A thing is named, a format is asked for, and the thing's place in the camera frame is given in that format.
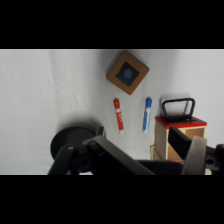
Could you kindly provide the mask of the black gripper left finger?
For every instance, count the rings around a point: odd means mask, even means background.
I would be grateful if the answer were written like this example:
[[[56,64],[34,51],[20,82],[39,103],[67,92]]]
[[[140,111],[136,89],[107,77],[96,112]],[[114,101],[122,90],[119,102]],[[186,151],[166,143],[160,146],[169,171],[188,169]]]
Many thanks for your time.
[[[54,162],[49,175],[153,175],[107,140],[102,126],[96,130],[82,126],[65,128],[53,137],[50,152]]]

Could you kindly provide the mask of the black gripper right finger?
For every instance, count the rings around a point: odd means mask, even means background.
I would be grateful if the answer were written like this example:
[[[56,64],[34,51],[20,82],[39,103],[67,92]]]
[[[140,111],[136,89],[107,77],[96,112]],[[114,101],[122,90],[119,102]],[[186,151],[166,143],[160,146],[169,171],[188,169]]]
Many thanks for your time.
[[[209,147],[206,138],[190,139],[176,127],[170,128],[168,143],[184,160],[182,175],[202,175],[206,169],[212,175],[224,175],[224,144]]]

